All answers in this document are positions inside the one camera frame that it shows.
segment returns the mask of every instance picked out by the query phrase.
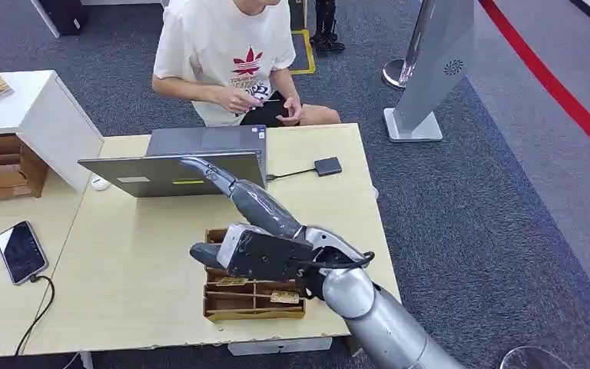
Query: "gray carpet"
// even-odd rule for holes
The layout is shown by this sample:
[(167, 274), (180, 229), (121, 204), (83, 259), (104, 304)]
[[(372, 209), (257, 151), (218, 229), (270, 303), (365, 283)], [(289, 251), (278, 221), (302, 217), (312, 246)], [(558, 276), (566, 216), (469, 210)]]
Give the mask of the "gray carpet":
[[(348, 49), (318, 57), (315, 75), (297, 77), (300, 93), (360, 123), (403, 302), (447, 351), (467, 367), (484, 368), (515, 346), (534, 344), (575, 368), (590, 368), (590, 281), (472, 86), (463, 81), (436, 110), (443, 142), (386, 139), (382, 109), (399, 93), (383, 87), (378, 71), (406, 46), (417, 6), (342, 2), (337, 27)], [(28, 7), (0, 0), (0, 24), (31, 23), (36, 15)], [(56, 69), (106, 135), (199, 125), (190, 104), (150, 90), (160, 15), (151, 5), (95, 8), (81, 37), (60, 40), (41, 24), (16, 33), (0, 29), (0, 71)], [(18, 362), (60, 368), (68, 358)], [(94, 363), (99, 369), (372, 367), (364, 357), (346, 358), (339, 342), (331, 351), (260, 357), (231, 357), (224, 347), (115, 351), (96, 353)], [(0, 358), (0, 367), (12, 366)]]
[[(590, 111), (590, 18), (564, 0), (545, 0), (542, 7), (532, 0), (498, 3)], [(487, 14), (476, 10), (469, 81), (590, 278), (590, 137), (529, 72)]]

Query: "wooden organizer box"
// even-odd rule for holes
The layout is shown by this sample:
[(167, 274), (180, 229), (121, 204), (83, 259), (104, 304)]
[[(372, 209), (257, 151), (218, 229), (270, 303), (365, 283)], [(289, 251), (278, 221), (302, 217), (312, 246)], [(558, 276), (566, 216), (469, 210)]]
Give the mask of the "wooden organizer box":
[(0, 198), (41, 196), (48, 166), (14, 134), (0, 135)]
[[(205, 240), (221, 243), (226, 229), (208, 230)], [(204, 285), (204, 316), (210, 321), (238, 319), (268, 319), (277, 317), (302, 318), (306, 313), (306, 299), (300, 297), (297, 304), (271, 302), (273, 291), (300, 293), (295, 280), (289, 282), (246, 280), (235, 285), (220, 284), (227, 273), (221, 269), (205, 268), (207, 283)]]

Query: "wooden table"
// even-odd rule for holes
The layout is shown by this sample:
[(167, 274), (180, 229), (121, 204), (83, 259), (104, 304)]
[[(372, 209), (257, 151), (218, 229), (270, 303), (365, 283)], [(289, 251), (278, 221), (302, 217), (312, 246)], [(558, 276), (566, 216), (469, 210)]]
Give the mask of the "wooden table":
[[(337, 156), (343, 173), (277, 180), (268, 188), (303, 224), (321, 224), (361, 251), (367, 271), (399, 297), (356, 125), (270, 129), (273, 174)], [(142, 156), (150, 136), (106, 138), (102, 158)], [(25, 354), (283, 340), (348, 335), (322, 301), (302, 320), (222, 321), (202, 315), (204, 269), (189, 247), (205, 229), (242, 221), (221, 195), (136, 199), (112, 187), (88, 188), (55, 269), (54, 306), (33, 330)]]
[[(71, 229), (82, 193), (76, 192), (49, 171), (40, 198), (0, 201), (0, 233), (23, 220), (31, 222), (48, 258), (50, 275)], [(19, 339), (35, 318), (45, 295), (46, 283), (14, 286), (0, 255), (0, 356), (15, 353)]]

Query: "robotic arm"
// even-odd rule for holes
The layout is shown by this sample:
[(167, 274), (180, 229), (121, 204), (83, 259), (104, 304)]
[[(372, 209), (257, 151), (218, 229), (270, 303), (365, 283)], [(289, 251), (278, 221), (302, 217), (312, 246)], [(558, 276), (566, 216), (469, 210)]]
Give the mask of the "robotic arm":
[[(181, 164), (196, 168), (218, 186), (256, 232), (290, 245), (270, 253), (269, 249), (248, 250), (250, 244), (233, 244), (227, 249), (195, 244), (191, 249), (194, 258), (207, 266), (227, 269), (231, 276), (298, 278), (310, 292), (309, 298), (324, 300), (344, 319), (378, 368), (463, 369), (388, 291), (372, 282), (363, 268), (374, 253), (360, 253), (327, 229), (301, 225), (264, 189), (201, 158), (185, 157)], [(302, 259), (303, 255), (308, 255), (308, 260)]]

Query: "black shorts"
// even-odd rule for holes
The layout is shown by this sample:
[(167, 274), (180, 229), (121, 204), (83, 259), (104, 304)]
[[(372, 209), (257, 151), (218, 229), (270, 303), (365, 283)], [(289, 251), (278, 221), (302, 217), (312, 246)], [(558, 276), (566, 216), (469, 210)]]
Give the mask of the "black shorts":
[(279, 92), (274, 92), (270, 98), (264, 102), (264, 106), (257, 108), (245, 114), (240, 125), (265, 125), (268, 128), (283, 127), (283, 123), (275, 118), (278, 115), (288, 116), (288, 109), (283, 104), (286, 99)]

